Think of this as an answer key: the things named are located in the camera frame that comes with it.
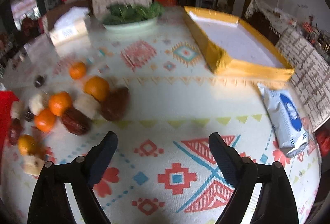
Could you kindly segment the patterned tablecloth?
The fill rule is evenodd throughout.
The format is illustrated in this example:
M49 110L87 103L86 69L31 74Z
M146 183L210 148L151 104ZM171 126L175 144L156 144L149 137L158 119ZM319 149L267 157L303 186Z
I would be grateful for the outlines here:
M90 132L77 136L57 121L42 136L46 156L57 164L86 154L109 131L118 148L100 183L98 202L112 223L214 223L233 194L208 147L217 132L242 156L288 175L300 223L306 223L321 178L319 150L309 146L288 159L279 150L257 82L214 75L185 22L180 7L166 9L150 27L106 30L92 20L88 34L65 44L39 45L16 68L8 65L4 86L24 102L37 93L34 80L47 76L42 90L76 98L94 76L110 88L125 86L130 99L124 117L97 116ZM87 66L73 80L69 68Z

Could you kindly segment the dark red jujube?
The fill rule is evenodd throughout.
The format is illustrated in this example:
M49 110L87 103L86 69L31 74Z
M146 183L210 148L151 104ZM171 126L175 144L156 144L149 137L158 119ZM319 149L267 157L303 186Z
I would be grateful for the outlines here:
M126 112L130 93L127 87L113 89L101 102L100 114L107 121L119 121Z

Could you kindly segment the white tissue box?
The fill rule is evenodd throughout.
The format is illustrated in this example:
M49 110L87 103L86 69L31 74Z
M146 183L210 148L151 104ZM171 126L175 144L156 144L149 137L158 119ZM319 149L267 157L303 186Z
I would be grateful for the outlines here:
M88 33L91 23L90 10L87 7L73 6L64 13L54 24L49 32L49 37L54 46L82 37Z

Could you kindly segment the red shallow box tray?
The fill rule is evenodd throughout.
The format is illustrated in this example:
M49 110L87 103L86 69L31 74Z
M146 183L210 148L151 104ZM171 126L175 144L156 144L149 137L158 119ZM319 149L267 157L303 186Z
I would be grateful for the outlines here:
M11 122L11 106L14 101L18 101L17 96L11 91L1 91L0 93L0 151L1 156L5 144L5 138Z

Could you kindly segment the chair cover right side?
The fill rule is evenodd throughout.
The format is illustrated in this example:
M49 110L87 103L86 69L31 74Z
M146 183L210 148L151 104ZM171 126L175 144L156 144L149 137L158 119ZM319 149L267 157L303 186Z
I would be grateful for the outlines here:
M284 30L276 48L295 69L291 84L316 131L329 120L329 64L290 27Z

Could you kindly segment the white blue wet wipes pack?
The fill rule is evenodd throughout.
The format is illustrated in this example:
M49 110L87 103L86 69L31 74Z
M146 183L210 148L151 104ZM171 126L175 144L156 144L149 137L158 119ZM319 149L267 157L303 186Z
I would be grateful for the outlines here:
M308 145L308 132L303 126L293 98L287 89L269 89L257 84L280 150L287 158L300 154Z

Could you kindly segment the dark red jujube date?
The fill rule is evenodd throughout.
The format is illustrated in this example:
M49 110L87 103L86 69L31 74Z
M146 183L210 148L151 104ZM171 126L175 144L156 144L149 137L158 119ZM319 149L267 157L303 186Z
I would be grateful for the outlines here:
M61 122L67 131L77 136L82 136L91 129L91 119L74 107L65 110Z

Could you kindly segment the orange mandarin large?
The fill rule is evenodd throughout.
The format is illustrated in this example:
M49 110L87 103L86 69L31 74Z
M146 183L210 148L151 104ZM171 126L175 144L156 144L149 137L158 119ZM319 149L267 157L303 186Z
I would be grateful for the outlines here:
M104 78L94 76L85 82L83 91L94 97L97 101L102 102L110 92L110 85Z

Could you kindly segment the white bowl of greens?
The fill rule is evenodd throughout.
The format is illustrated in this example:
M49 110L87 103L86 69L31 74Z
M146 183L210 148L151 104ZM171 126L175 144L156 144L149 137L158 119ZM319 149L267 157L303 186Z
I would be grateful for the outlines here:
M108 5L108 13L103 16L101 22L104 27L136 25L159 18L164 7L158 2L143 6L138 4L116 3Z

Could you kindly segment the yellow shallow box tray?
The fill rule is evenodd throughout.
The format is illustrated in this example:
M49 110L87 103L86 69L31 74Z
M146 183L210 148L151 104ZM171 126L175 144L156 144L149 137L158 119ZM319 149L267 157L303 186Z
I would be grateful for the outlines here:
M275 45L243 19L198 7L184 10L190 33L217 76L287 82L294 74Z

